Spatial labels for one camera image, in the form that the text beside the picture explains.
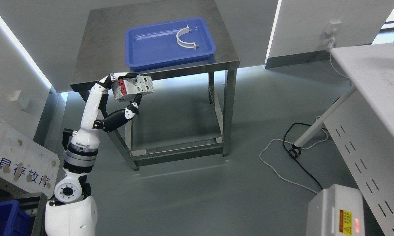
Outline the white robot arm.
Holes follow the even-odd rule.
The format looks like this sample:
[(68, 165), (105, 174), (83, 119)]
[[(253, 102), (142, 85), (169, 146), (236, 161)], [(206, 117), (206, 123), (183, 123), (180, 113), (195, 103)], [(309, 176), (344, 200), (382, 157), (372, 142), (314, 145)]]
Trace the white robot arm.
[(65, 177), (54, 188), (46, 204), (45, 231), (48, 236), (94, 236), (97, 205), (87, 175), (98, 154), (97, 130), (65, 129), (62, 144)]

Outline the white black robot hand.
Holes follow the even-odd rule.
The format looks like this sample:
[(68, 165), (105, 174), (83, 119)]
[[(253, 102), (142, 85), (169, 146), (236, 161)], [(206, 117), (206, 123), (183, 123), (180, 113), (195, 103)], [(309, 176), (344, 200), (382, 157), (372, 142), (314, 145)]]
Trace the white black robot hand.
[[(132, 89), (134, 99), (126, 108), (108, 114), (106, 111), (108, 91), (112, 89), (114, 94), (120, 92), (122, 96), (126, 95), (127, 82), (131, 82), (134, 87)], [(80, 149), (98, 149), (100, 144), (98, 130), (110, 133), (125, 125), (139, 113), (140, 101), (143, 93), (146, 92), (143, 85), (146, 82), (148, 82), (147, 76), (127, 72), (110, 73), (97, 81), (90, 90), (80, 129), (73, 135), (70, 146)]]

